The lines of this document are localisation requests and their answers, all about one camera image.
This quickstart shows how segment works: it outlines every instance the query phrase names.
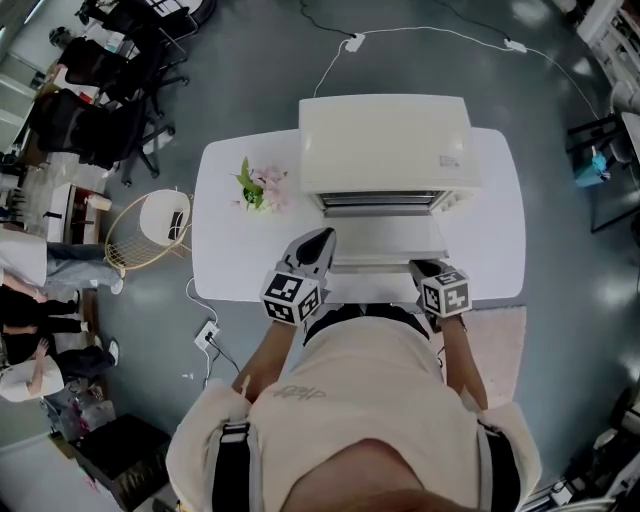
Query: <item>gray floor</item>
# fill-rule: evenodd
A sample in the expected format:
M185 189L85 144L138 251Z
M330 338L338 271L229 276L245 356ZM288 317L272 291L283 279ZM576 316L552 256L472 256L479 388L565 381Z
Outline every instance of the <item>gray floor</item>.
M572 77L604 112L607 82L550 1L449 1L569 70L580 63L577 69L587 74L572 71ZM426 0L311 3L319 21L348 31L430 24L501 44L499 35ZM111 178L107 193L115 213L151 190L177 186L193 192L200 155L212 141L297 127L298 101L312 96L342 39L313 28L294 0L221 1L187 44L190 59L181 70L191 84L161 96L177 128L159 152L162 175L151 180L138 162L132 188L125 189L117 175ZM557 476L572 453L604 427L638 361L639 258L629 223L589 234L588 196L574 186L564 152L565 129L592 115L566 77L542 57L427 31L368 37L356 54L343 54L320 91L368 93L461 96L473 126L500 130L509 142L527 229L524 290L510 301L528 307L516 398L540 448L545 479ZM624 207L621 197L638 200L628 171L614 171L602 188L601 218ZM220 222L225 219L211 219L212 235ZM121 365L110 374L117 408L169 432L198 396L204 371L192 340L207 312L184 295L191 275L190 259L170 256L130 273L122 295L100 294L103 338L113 336L122 347ZM221 339L242 364L264 333L265 317L257 304L214 306ZM194 380L183 377L190 372ZM230 380L234 371L219 359L213 375Z

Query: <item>green leaves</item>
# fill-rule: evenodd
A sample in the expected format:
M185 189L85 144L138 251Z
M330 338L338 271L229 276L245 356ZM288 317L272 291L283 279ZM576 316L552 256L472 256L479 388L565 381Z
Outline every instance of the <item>green leaves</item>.
M263 202L262 193L264 192L261 187L256 185L253 181L251 181L251 176L249 174L249 159L245 156L242 161L242 170L240 171L240 175L236 175L236 179L238 183L242 185L242 188L248 190L255 196L254 204L256 208L259 208Z

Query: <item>printer label sticker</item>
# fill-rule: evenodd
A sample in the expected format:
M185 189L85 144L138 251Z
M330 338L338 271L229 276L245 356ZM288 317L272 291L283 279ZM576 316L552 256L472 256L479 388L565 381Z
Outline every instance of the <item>printer label sticker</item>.
M460 167L460 159L455 156L440 155L440 167L457 169Z

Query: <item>black office chair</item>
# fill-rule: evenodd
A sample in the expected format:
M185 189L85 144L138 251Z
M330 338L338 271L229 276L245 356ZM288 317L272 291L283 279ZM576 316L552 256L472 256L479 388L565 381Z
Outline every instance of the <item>black office chair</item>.
M157 178L160 172L142 147L161 133L173 135L175 130L165 125L144 135L147 122L153 121L146 116L142 99L110 111L90 105L68 89L39 98L29 116L29 126L38 134L42 151L75 153L81 163L104 169L111 169L115 162L127 159L135 151L151 177Z
M140 51L149 50L158 44L174 45L182 54L182 58L175 62L177 64L188 58L178 41L196 34L199 27L189 14L188 7L160 14L157 8L166 1L159 0L150 5L145 0L120 0L111 11L105 13L95 7L95 0L85 0L83 8L87 6L84 13L100 21L102 28L123 34Z
M125 103L142 90L151 99L158 117L164 113L158 106L158 89L176 82L188 85L185 76L163 79L172 65L164 65L167 49L156 45L128 60L103 48L93 40L74 39L65 49L59 63L67 67L66 81L98 87L110 100Z

